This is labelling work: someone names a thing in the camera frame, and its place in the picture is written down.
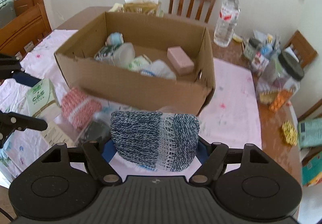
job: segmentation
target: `pink knitted fabric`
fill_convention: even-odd
[[[102,105],[80,91],[72,88],[62,99],[62,115],[75,129],[81,131],[91,120],[93,114],[102,109]]]

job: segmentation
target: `gray and white knit item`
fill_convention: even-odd
[[[196,155],[199,121],[189,114],[115,111],[111,133],[125,160],[153,169],[182,171]]]

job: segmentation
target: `pink rectangular block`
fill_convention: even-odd
[[[194,71],[194,62],[181,47],[168,48],[167,57],[180,76]]]

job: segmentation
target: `jar lid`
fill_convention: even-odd
[[[250,38],[248,40],[248,43],[253,47],[253,48],[257,48],[259,44],[261,44],[261,41],[256,39],[256,38]]]
[[[300,81],[304,77],[304,70],[300,63],[294,59],[294,57],[286,51],[282,51],[278,57],[279,62],[286,72],[295,80]]]

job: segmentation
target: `bottle label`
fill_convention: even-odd
[[[237,21],[239,17],[239,11],[234,9],[233,10],[229,9],[224,5],[222,5],[219,13],[219,17],[228,23],[230,23],[231,21]]]

